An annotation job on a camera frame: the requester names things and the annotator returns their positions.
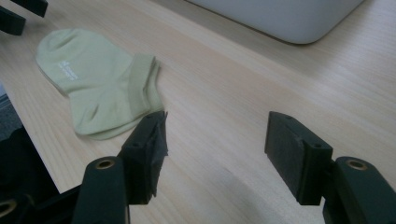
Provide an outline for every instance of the light green sock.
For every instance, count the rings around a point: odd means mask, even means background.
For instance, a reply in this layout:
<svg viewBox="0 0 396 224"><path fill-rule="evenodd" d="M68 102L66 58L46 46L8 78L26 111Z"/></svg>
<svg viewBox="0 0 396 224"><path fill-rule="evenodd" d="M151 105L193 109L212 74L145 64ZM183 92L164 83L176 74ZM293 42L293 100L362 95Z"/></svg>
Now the light green sock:
<svg viewBox="0 0 396 224"><path fill-rule="evenodd" d="M36 61L52 84L69 96L78 134L107 139L163 109L155 88L155 58L132 57L96 33L52 32L39 44Z"/></svg>

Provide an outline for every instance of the wood grain surface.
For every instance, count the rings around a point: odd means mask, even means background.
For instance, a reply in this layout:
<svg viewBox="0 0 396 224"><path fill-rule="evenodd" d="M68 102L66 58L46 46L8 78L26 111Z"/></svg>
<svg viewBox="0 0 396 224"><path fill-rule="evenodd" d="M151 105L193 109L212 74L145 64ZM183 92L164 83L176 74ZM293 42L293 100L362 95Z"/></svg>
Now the wood grain surface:
<svg viewBox="0 0 396 224"><path fill-rule="evenodd" d="M296 46L181 0L49 1L46 17L0 33L0 80L60 191L114 156L130 132L77 136L70 104L35 63L51 31L94 31L161 62L169 157L158 197L133 223L324 223L300 206L264 154L269 111L297 118L334 148L375 165L396 189L396 2L366 0L318 42Z"/></svg>

